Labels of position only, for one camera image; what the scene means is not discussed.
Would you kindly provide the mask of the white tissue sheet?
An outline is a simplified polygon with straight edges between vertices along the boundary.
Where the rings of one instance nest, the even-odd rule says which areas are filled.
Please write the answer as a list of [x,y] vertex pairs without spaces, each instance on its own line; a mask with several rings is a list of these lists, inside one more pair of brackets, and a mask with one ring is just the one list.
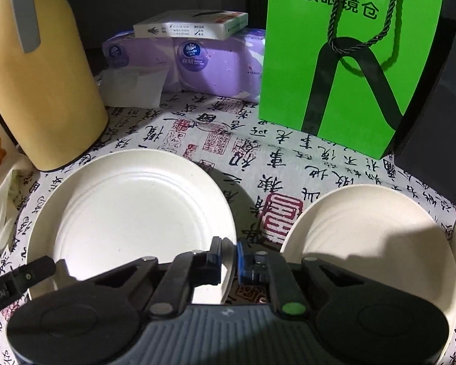
[[104,70],[99,78],[99,93],[108,107],[159,108],[169,69],[124,67]]

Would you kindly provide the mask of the purple tissue pack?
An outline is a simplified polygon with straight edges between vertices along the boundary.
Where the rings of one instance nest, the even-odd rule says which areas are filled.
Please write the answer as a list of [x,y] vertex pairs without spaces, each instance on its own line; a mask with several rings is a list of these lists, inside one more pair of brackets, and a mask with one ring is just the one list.
[[120,33],[102,45],[111,68],[166,66],[166,92],[196,92],[258,103],[265,31],[247,29],[226,40],[136,38]]

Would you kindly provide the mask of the yellow thermos jug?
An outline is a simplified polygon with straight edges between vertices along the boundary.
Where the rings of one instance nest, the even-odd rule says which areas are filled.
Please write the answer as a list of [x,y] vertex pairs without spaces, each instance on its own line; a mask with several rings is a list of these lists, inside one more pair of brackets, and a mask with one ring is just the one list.
[[104,132],[108,114],[67,0],[0,0],[0,116],[43,172]]

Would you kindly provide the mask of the green paper gift bag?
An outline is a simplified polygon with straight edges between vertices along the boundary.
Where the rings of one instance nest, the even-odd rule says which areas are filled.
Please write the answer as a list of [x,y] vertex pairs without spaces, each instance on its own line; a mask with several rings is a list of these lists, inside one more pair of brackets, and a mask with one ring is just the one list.
[[443,0],[268,0],[261,119],[383,157]]

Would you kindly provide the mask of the large white plate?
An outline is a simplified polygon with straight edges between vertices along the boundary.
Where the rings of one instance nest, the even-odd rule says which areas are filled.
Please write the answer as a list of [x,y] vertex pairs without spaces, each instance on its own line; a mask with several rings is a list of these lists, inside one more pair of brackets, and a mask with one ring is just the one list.
[[223,240],[221,281],[195,289],[193,302],[221,304],[234,274],[236,229],[221,189],[200,166],[160,150],[99,157],[49,196],[29,237],[28,261],[49,256],[56,274],[29,297],[56,291],[143,256],[169,263]]

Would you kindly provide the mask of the dark grey paper bag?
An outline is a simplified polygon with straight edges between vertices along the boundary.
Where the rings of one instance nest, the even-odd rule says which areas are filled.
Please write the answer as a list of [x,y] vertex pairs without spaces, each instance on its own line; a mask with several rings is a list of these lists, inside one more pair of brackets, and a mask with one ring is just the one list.
[[456,205],[456,0],[443,0],[423,74],[394,137],[396,165]]

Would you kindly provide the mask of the small white carton box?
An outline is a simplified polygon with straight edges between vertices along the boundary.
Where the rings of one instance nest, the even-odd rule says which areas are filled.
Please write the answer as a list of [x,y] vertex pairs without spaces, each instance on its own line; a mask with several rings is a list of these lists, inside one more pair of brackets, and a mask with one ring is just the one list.
[[152,16],[133,26],[136,38],[226,40],[247,27],[246,12],[177,10]]

